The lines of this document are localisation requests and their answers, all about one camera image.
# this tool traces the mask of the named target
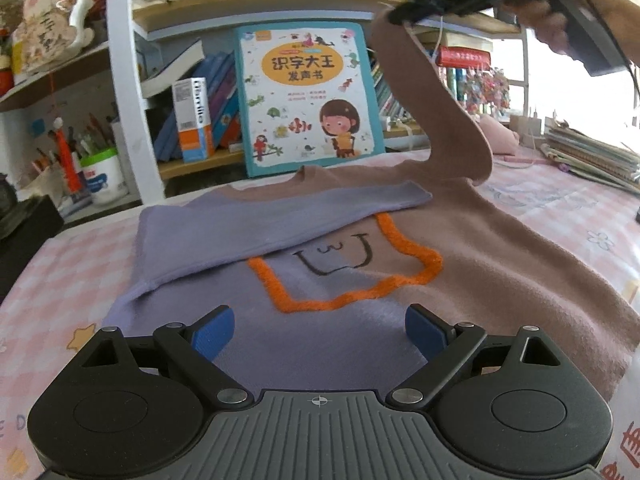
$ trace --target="orange trim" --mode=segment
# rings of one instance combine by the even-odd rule
[[[415,276],[401,276],[400,274],[392,274],[380,280],[376,285],[367,290],[352,290],[345,292],[337,298],[330,301],[306,300],[297,301],[290,297],[287,289],[273,272],[273,269],[262,258],[249,258],[247,264],[256,273],[261,280],[264,288],[267,290],[271,301],[276,308],[289,314],[291,312],[303,312],[307,310],[337,310],[347,304],[360,300],[375,300],[391,294],[396,288],[404,285],[425,285],[433,280],[442,270],[442,257],[433,249],[423,247],[420,244],[412,242],[404,237],[398,231],[389,213],[380,213],[376,215],[378,226],[385,235],[385,238],[393,245],[393,247],[402,254],[414,256],[418,258],[424,269]]]

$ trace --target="ribbed gray surface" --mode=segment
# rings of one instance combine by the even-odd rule
[[[595,480],[594,470],[567,477]],[[371,392],[267,392],[214,418],[183,458],[139,480],[497,480],[462,462],[423,416]],[[46,474],[42,480],[63,480]]]

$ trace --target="teal book cover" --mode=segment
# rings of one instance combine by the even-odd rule
[[[384,153],[367,47],[357,23],[240,27],[236,72],[249,176]]]

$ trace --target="red chinese character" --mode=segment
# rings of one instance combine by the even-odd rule
[[[638,469],[640,468],[640,462],[638,462],[638,456],[640,456],[640,428],[635,428],[631,431],[635,423],[635,421],[632,421],[628,430],[622,434],[623,439],[620,443],[620,449],[634,467]]]
[[[621,476],[620,473],[618,473],[617,462],[604,466],[600,470],[600,473],[602,476],[604,476],[605,480],[625,480],[625,477]]]

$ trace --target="white and orange box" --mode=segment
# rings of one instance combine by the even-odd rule
[[[182,158],[185,162],[209,158],[214,147],[206,79],[181,79],[172,85],[172,92]]]

